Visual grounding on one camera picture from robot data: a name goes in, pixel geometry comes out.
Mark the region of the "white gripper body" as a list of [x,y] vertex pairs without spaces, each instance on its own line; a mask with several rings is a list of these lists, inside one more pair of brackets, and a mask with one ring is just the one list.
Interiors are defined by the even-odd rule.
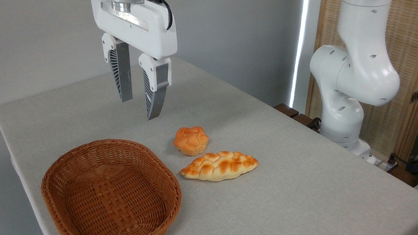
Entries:
[[97,26],[113,37],[141,50],[157,60],[174,55],[178,50],[176,25],[168,26],[165,6],[149,2],[130,6],[129,13],[116,11],[111,2],[91,0]]

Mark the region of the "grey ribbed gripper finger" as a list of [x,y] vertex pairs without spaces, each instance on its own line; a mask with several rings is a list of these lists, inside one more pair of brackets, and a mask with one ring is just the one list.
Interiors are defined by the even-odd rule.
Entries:
[[171,64],[170,58],[156,60],[146,53],[139,57],[144,76],[148,120],[158,117],[162,111],[166,88],[171,85]]
[[133,96],[129,44],[105,33],[102,46],[105,61],[110,64],[121,101],[131,100]]

